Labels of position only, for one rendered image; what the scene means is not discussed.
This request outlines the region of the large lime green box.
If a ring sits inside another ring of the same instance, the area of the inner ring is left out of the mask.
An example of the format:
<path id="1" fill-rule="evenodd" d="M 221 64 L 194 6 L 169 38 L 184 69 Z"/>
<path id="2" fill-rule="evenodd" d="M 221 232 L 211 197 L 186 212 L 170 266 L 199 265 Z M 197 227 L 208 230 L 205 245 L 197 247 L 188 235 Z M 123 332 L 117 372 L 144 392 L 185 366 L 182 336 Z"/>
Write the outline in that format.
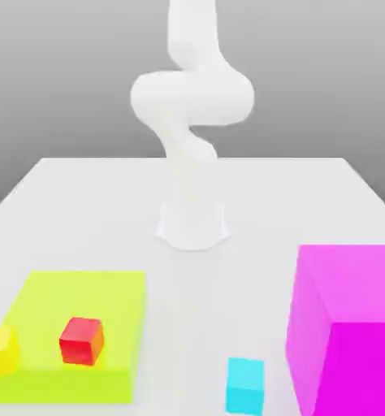
<path id="1" fill-rule="evenodd" d="M 19 363 L 0 376 L 0 403 L 130 403 L 145 318 L 141 271 L 33 271 L 3 322 L 15 329 Z M 66 364 L 59 337 L 69 320 L 102 322 L 93 366 Z"/>

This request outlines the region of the large magenta box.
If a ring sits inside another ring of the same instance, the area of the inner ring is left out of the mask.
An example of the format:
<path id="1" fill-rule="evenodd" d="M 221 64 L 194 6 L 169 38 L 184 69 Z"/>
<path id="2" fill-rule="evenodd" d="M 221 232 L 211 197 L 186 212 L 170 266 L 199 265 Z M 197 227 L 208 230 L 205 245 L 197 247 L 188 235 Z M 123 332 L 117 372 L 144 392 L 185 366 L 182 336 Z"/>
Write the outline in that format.
<path id="1" fill-rule="evenodd" d="M 301 245 L 286 338 L 301 416 L 385 416 L 385 245 Z"/>

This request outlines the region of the small red cube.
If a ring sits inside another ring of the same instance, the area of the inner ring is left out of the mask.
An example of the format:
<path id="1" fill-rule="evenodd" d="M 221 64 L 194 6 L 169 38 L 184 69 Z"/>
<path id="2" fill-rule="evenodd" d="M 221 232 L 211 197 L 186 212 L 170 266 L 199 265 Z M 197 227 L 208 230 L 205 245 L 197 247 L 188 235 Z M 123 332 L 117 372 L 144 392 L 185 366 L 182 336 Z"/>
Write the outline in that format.
<path id="1" fill-rule="evenodd" d="M 72 317 L 58 342 L 64 363 L 93 366 L 104 346 L 102 321 Z"/>

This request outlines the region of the small cyan cube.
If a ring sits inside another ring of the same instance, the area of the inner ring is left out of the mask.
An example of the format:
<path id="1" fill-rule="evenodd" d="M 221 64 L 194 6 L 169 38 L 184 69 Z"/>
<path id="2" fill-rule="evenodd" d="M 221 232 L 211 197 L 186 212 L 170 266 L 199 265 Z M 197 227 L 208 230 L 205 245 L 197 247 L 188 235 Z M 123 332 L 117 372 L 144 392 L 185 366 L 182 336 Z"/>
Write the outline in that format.
<path id="1" fill-rule="evenodd" d="M 229 414 L 262 416 L 265 398 L 264 361 L 230 357 L 227 362 L 225 410 Z"/>

